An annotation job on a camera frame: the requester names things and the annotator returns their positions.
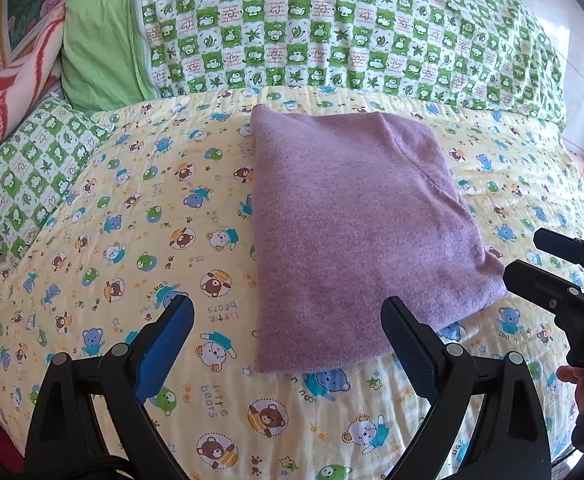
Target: blue gripper pad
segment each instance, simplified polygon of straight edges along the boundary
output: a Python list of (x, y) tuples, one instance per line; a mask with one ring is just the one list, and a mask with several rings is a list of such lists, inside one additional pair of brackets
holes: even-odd
[(381, 325), (414, 391), (434, 405), (445, 366), (442, 341), (428, 325), (419, 323), (397, 297), (383, 301)]
[[(175, 308), (170, 315), (169, 311), (174, 305)], [(138, 364), (134, 395), (141, 404), (146, 402), (146, 399), (155, 397), (165, 383), (171, 366), (194, 326), (194, 304), (187, 296), (176, 296), (155, 323), (163, 323), (162, 318), (166, 315), (169, 319), (155, 335), (150, 348)]]

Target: green quilt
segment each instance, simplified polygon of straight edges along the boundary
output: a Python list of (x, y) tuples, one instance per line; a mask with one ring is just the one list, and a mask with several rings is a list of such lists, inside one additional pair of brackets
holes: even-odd
[(520, 0), (136, 0), (157, 95), (343, 86), (561, 124), (562, 74)]

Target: screw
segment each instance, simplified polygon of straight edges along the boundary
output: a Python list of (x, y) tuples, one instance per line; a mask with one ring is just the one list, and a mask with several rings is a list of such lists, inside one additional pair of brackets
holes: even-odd
[(110, 352), (112, 352), (112, 355), (120, 357), (121, 355), (125, 355), (128, 352), (128, 345), (125, 343), (116, 343)]
[(518, 352), (510, 352), (508, 357), (515, 365), (520, 365), (523, 362), (523, 356)]
[(55, 365), (62, 365), (63, 363), (66, 362), (67, 359), (67, 354), (65, 352), (59, 352), (58, 354), (54, 355), (54, 357), (52, 358), (52, 362)]
[(447, 353), (453, 355), (454, 357), (458, 357), (459, 355), (462, 355), (462, 353), (464, 352), (462, 346), (457, 345), (456, 343), (450, 343), (449, 345), (446, 346), (446, 348)]

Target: purple sweater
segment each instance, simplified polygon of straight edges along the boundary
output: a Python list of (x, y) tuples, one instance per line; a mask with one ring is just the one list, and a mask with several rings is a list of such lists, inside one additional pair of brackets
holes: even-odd
[(254, 108), (261, 372), (392, 351), (383, 300), (438, 330), (507, 292), (432, 130), (394, 115)]

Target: green pillowcase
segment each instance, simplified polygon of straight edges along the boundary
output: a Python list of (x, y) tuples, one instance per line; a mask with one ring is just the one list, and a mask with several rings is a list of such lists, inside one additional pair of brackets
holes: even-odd
[(0, 251), (21, 258), (107, 131), (67, 102), (38, 104), (0, 146)]
[(76, 110), (115, 110), (159, 95), (146, 81), (133, 0), (66, 0), (61, 81)]

